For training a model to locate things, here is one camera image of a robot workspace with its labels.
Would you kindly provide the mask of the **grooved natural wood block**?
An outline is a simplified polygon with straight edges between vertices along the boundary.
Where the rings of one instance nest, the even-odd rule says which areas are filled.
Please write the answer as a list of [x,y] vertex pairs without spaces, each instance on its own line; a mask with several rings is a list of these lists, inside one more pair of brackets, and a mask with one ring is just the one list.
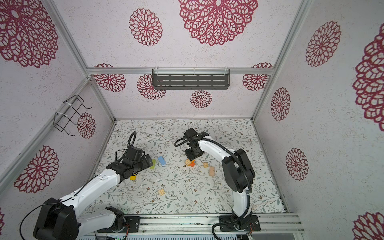
[[185,164],[186,164],[186,166],[190,166],[192,164],[192,162],[189,159],[186,159]]

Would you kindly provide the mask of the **green wood block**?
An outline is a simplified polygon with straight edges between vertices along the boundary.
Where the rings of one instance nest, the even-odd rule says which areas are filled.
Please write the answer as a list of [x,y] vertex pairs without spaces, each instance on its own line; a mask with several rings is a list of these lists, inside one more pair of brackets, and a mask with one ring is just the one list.
[[156,167],[156,159],[152,159],[152,166],[150,169],[154,169]]

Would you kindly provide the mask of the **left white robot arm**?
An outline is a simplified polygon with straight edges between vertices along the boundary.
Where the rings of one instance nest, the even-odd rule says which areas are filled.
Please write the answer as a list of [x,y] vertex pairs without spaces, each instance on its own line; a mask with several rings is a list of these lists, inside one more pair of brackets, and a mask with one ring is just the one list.
[[122,157],[78,190],[60,199],[44,202],[33,236],[37,240],[75,240],[99,231],[121,232],[126,227],[124,213],[115,207],[89,215],[83,211],[99,196],[133,175],[153,166],[144,150],[129,146]]

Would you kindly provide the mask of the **long natural wood block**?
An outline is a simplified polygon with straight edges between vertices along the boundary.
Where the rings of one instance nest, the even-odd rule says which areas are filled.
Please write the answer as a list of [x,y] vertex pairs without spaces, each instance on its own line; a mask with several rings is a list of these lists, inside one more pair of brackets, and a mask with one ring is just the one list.
[[209,176],[214,177],[215,176],[215,168],[214,167],[209,167]]

